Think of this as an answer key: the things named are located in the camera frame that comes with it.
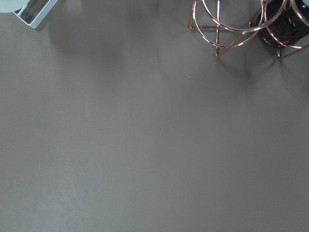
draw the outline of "dark red glass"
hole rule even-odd
[[[302,0],[295,0],[300,12],[309,18],[309,6]],[[270,19],[280,8],[282,0],[272,0],[267,6],[266,14]],[[282,43],[294,45],[297,41],[309,34],[309,27],[306,26],[296,15],[292,7],[284,10],[279,17],[269,26],[273,35]],[[267,45],[278,47],[280,44],[274,40],[266,28],[258,32],[261,40]]]

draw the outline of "rose gold metal stand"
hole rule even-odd
[[[216,55],[217,58],[221,57],[222,55],[224,55],[226,52],[228,52],[230,49],[232,49],[234,47],[238,47],[238,46],[242,46],[242,45],[246,44],[248,41],[253,39],[254,36],[257,35],[259,30],[264,29],[264,28],[267,28],[270,35],[279,44],[278,50],[277,50],[277,57],[279,59],[290,57],[294,54],[297,54],[297,53],[304,51],[304,50],[309,48],[309,44],[306,45],[306,46],[291,46],[291,45],[284,44],[270,31],[270,29],[268,27],[271,23],[273,23],[278,18],[278,16],[282,13],[282,11],[284,11],[285,9],[287,9],[289,7],[292,7],[293,10],[295,11],[296,15],[302,20],[302,22],[304,24],[306,24],[307,26],[309,26],[309,21],[301,14],[300,10],[297,8],[297,6],[295,4],[295,0],[282,0],[282,4],[281,4],[280,8],[278,9],[276,14],[271,19],[267,19],[267,15],[266,15],[266,8],[267,8],[267,5],[269,3],[269,0],[259,0],[261,6],[254,13],[252,18],[248,22],[248,26],[246,26],[246,27],[231,27],[231,26],[228,26],[228,25],[220,22],[220,7],[221,7],[220,1],[221,0],[216,0],[217,1],[216,16],[214,16],[210,12],[210,10],[208,9],[207,3],[206,3],[207,0],[200,0],[200,1],[201,1],[201,4],[203,5],[205,11],[206,11],[206,14],[211,18],[211,20],[215,23],[215,25],[205,26],[205,25],[199,25],[198,24],[197,19],[196,19],[196,8],[197,8],[198,0],[193,0],[192,7],[190,9],[189,20],[188,20],[188,28],[196,29],[198,31],[198,33],[201,35],[202,39],[204,39],[209,44],[215,46],[215,48],[216,48],[215,49],[215,55]],[[260,15],[261,15],[261,17],[260,17],[259,22],[257,23],[257,26],[252,26],[253,20],[257,16],[260,16]],[[203,31],[208,31],[208,30],[212,30],[212,31],[216,32],[214,41],[209,39],[203,33]],[[232,41],[230,44],[221,44],[220,43],[220,32],[222,30],[225,30],[225,31],[228,31],[228,32],[233,32],[233,33],[238,33],[240,35],[234,41]],[[250,33],[251,35],[248,38],[245,38],[245,36],[248,33]],[[292,51],[292,52],[290,52],[286,55],[283,55],[282,54],[283,48],[291,48],[294,51]]]

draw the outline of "wire ring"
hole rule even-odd
[[[304,17],[304,15],[301,13],[299,7],[297,6],[295,0],[290,0],[291,2],[291,6],[295,12],[295,14],[297,15],[297,17],[304,23],[306,24],[306,26],[309,27],[309,20],[306,19],[306,17]]]
[[[297,11],[295,10],[295,8],[293,7],[293,4],[295,4],[295,0],[290,0],[290,2],[291,2],[291,6],[292,6],[293,10],[295,11],[296,15],[298,16],[299,12],[297,12]],[[267,15],[266,15],[266,14],[264,14],[264,21],[267,22]],[[294,45],[285,44],[285,43],[283,43],[282,41],[280,41],[280,40],[273,34],[273,32],[269,29],[269,26],[266,26],[266,28],[267,28],[267,31],[269,32],[270,36],[271,36],[278,44],[280,44],[280,45],[283,46],[283,47],[288,47],[288,48],[293,48],[293,49],[299,50],[299,49],[303,49],[304,47],[309,46],[309,44],[306,45],[306,46],[294,46]]]
[[[262,10],[262,13],[264,13],[263,0],[260,0],[260,1],[261,1],[261,10]],[[214,46],[216,46],[216,47],[225,47],[225,48],[228,48],[228,47],[233,48],[233,47],[242,46],[242,45],[244,45],[245,43],[247,43],[248,41],[250,41],[251,39],[253,39],[253,37],[258,33],[258,30],[255,30],[254,33],[253,33],[249,38],[247,38],[246,40],[244,40],[244,41],[242,41],[242,42],[240,42],[240,43],[234,44],[234,45],[232,45],[232,46],[231,46],[231,44],[230,44],[230,45],[223,45],[223,44],[215,43],[215,42],[211,41],[210,39],[208,39],[208,38],[204,35],[204,33],[201,31],[201,29],[199,28],[199,25],[198,25],[197,19],[196,19],[196,5],[197,5],[197,0],[194,0],[194,1],[193,1],[193,5],[192,5],[192,18],[193,18],[194,24],[195,24],[195,26],[196,26],[197,31],[198,31],[199,34],[202,36],[202,38],[203,38],[206,42],[210,43],[211,45],[214,45]],[[263,18],[261,17],[261,18],[260,18],[260,21],[259,21],[259,23],[258,23],[258,25],[261,25],[262,21],[263,21]],[[236,30],[236,31],[233,31],[233,32],[242,32],[242,34],[246,34],[246,33],[247,33],[247,31],[242,31],[242,30]]]
[[[278,16],[281,14],[283,9],[285,8],[286,3],[287,3],[288,0],[282,0],[281,7],[278,9],[277,13],[269,21],[267,21],[267,22],[265,22],[265,23],[263,23],[261,25],[258,25],[256,27],[250,27],[250,28],[244,28],[244,27],[235,28],[235,27],[227,26],[226,24],[224,24],[224,23],[220,22],[219,20],[217,20],[212,15],[212,13],[210,12],[210,10],[207,7],[207,4],[206,4],[205,0],[201,0],[201,1],[202,1],[203,5],[204,5],[204,8],[205,8],[206,12],[208,13],[208,15],[220,27],[222,27],[222,28],[224,28],[226,30],[229,30],[229,31],[253,32],[253,31],[258,31],[260,29],[263,29],[263,28],[267,27],[268,25],[270,25],[271,23],[273,23],[278,18]],[[261,8],[262,8],[262,15],[265,15],[266,14],[265,9],[266,9],[266,6],[269,3],[269,0],[260,0],[260,2],[261,2]]]

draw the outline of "white tray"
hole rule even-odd
[[[38,14],[32,19],[31,21],[27,21],[25,18],[23,18],[22,13],[27,10],[27,5],[24,6],[21,10],[14,12],[14,14],[19,17],[25,24],[32,28],[36,28],[42,20],[45,18],[45,16],[50,12],[52,7],[57,3],[58,0],[49,0],[38,12]]]

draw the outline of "gray table surface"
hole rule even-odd
[[[0,15],[1,232],[309,231],[308,52],[217,60],[190,5]]]

